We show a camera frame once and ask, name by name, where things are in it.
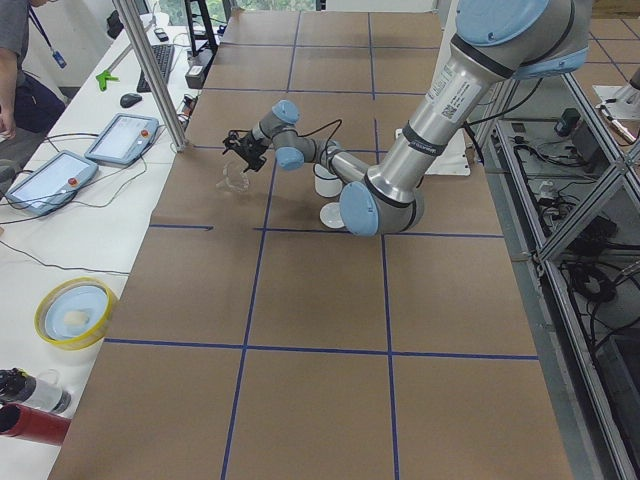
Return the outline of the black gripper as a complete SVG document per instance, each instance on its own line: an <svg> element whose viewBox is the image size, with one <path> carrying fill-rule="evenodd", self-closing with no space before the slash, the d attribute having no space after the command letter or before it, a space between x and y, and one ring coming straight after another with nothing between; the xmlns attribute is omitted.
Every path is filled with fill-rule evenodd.
<svg viewBox="0 0 640 480"><path fill-rule="evenodd" d="M266 163L264 154L267 151L267 147L252 134L247 134L242 139L242 145L244 149L244 159L247 163L244 173L249 171L258 172Z"/></svg>

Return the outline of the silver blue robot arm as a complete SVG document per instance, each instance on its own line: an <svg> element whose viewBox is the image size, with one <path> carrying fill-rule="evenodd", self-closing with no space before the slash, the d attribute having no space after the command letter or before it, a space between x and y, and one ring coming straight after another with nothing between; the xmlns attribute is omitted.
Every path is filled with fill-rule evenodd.
<svg viewBox="0 0 640 480"><path fill-rule="evenodd" d="M231 131L226 149L257 171L268 148L284 170L322 165L343 183L339 211L354 235L412 228L424 213L418 186L489 88L508 79L554 76L586 60L590 1L461 1L450 57L377 165L369 166L334 140L315 140L295 129L299 111L282 100L245 135Z"/></svg>

